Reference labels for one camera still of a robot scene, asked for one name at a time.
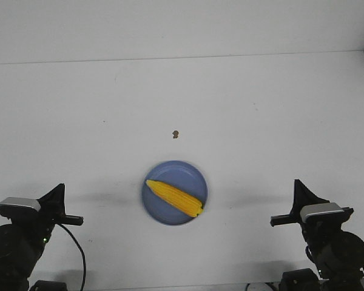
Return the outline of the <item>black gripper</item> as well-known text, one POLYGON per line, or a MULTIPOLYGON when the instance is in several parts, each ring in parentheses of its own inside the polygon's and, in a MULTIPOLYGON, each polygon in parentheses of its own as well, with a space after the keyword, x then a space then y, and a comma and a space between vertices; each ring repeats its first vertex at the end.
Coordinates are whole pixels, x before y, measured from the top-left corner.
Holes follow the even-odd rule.
POLYGON ((56 225, 81 226, 82 216, 67 215, 64 204, 65 184, 60 183, 38 199, 41 210, 33 223, 34 235, 50 235, 56 225))
POLYGON ((343 213, 335 215, 323 215, 311 218, 307 223, 303 223, 300 217, 300 211, 304 206, 314 204, 330 203, 329 200, 319 198, 312 193, 299 179, 294 180, 294 199, 292 205, 292 214, 272 216, 270 225, 280 226, 285 224, 300 224, 306 232, 313 233, 336 233, 341 230, 342 224, 347 222, 354 213, 352 207, 342 207, 343 213))

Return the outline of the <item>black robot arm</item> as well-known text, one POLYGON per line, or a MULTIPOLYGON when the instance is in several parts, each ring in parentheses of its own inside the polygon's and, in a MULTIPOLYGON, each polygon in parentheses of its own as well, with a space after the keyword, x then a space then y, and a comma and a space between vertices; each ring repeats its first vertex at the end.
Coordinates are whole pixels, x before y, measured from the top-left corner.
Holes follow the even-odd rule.
POLYGON ((319 198, 299 179, 294 181, 292 209, 287 215, 272 216, 270 225, 298 224, 306 256, 317 270, 283 273, 279 290, 364 290, 364 241, 342 230, 353 212, 319 198))
POLYGON ((67 290, 59 281, 29 278, 55 226, 81 226, 83 217, 66 214, 65 185, 58 184, 39 199, 8 197, 0 202, 0 215, 10 223, 0 226, 0 290, 67 290))

